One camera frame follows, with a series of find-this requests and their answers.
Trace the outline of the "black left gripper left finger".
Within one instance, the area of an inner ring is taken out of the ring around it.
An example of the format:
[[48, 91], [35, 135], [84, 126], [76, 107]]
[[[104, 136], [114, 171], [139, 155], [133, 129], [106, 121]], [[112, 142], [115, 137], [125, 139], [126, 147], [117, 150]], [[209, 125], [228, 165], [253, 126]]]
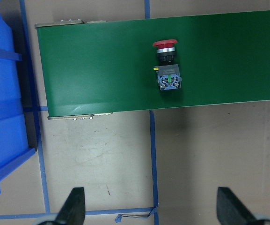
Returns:
[[82, 225], [85, 221], [84, 187], [74, 187], [59, 211], [55, 223], [57, 225]]

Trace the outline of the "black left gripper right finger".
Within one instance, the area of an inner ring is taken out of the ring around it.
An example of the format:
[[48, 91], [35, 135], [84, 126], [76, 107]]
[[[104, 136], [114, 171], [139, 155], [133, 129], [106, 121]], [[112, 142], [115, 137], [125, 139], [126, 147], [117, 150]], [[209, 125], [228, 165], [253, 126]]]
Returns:
[[218, 187], [216, 215], [221, 225], [249, 225], [254, 215], [228, 187]]

